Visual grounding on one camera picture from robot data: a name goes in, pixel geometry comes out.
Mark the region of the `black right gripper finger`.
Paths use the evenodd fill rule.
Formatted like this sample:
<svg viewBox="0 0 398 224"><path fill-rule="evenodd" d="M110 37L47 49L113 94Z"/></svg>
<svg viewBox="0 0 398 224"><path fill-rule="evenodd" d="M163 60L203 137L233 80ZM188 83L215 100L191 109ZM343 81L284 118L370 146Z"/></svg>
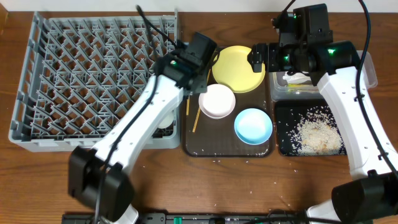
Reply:
<svg viewBox="0 0 398 224"><path fill-rule="evenodd" d="M254 73L261 73L264 71L265 65L263 61L253 60L251 66Z"/></svg>
<svg viewBox="0 0 398 224"><path fill-rule="evenodd" d="M254 44L247 56L248 62L265 62L267 60L267 44Z"/></svg>

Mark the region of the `yellow plate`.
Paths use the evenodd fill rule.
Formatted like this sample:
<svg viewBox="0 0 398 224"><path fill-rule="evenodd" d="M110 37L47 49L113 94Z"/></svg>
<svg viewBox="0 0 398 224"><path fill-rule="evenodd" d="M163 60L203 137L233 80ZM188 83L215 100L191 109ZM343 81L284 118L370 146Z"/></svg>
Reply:
<svg viewBox="0 0 398 224"><path fill-rule="evenodd" d="M253 72L247 56L249 47L234 45L220 50L212 66L215 81L226 85L234 93L247 93L257 88L265 77L265 66L262 72Z"/></svg>

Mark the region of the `white napkin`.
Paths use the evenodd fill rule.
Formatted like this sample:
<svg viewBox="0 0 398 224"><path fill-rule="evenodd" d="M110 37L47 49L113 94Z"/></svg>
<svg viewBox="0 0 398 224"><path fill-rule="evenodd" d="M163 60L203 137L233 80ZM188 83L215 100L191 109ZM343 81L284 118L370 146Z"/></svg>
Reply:
<svg viewBox="0 0 398 224"><path fill-rule="evenodd" d="M302 74L295 73L294 75L288 75L287 73L282 77L283 80L287 82L288 85L310 85L310 77Z"/></svg>

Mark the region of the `green yellow snack wrapper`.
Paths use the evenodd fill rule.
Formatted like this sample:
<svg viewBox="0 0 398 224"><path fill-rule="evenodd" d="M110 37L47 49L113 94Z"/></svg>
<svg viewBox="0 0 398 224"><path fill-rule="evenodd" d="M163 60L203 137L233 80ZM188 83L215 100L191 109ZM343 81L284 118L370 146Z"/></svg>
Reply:
<svg viewBox="0 0 398 224"><path fill-rule="evenodd" d="M289 91L300 92L300 93L317 93L318 88L312 85L304 84L288 84L287 88Z"/></svg>

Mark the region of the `pink bowl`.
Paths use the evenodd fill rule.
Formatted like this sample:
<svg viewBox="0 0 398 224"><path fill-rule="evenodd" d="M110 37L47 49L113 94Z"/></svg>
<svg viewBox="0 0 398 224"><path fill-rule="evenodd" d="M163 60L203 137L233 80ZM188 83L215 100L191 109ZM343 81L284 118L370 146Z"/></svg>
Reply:
<svg viewBox="0 0 398 224"><path fill-rule="evenodd" d="M198 99L201 111L211 119L227 117L236 106L236 97L225 85L212 84L207 91L201 93Z"/></svg>

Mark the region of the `light blue bowl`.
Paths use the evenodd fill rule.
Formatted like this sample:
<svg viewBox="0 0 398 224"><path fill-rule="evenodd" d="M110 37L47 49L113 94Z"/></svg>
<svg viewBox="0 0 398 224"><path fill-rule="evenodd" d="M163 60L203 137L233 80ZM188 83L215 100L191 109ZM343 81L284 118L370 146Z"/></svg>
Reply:
<svg viewBox="0 0 398 224"><path fill-rule="evenodd" d="M260 145L270 140L273 123L265 111L248 108L241 111L235 118L234 131L245 144Z"/></svg>

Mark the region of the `white cup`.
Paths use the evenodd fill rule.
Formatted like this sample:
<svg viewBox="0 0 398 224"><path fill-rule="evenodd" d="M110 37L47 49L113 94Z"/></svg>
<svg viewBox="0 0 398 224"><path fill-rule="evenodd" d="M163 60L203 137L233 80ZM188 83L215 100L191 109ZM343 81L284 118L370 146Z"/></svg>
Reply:
<svg viewBox="0 0 398 224"><path fill-rule="evenodd" d="M158 125L159 129L168 128L174 122L174 113L170 112Z"/></svg>

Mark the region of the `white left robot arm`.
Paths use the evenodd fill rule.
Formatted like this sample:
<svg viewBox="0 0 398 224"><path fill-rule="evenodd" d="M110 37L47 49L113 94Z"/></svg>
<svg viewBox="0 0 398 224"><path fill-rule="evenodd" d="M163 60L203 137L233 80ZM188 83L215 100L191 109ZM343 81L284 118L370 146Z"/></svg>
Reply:
<svg viewBox="0 0 398 224"><path fill-rule="evenodd" d="M181 104L184 93L206 91L216 42L194 33L191 42L159 57L138 100L91 149L76 147L68 162L68 194L92 208L91 223L135 223L130 173L160 123Z"/></svg>

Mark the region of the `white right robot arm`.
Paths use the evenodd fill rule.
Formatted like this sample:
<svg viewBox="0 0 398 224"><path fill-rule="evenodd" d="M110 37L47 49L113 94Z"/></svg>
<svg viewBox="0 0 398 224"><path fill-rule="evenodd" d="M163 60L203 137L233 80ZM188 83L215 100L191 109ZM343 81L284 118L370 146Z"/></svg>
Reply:
<svg viewBox="0 0 398 224"><path fill-rule="evenodd" d="M336 42L325 4L282 11L272 20L276 43L253 45L247 56L258 72L302 73L318 88L334 116L352 181L331 199L295 217L299 223L366 223L397 214L397 151L373 107L362 68L365 53Z"/></svg>

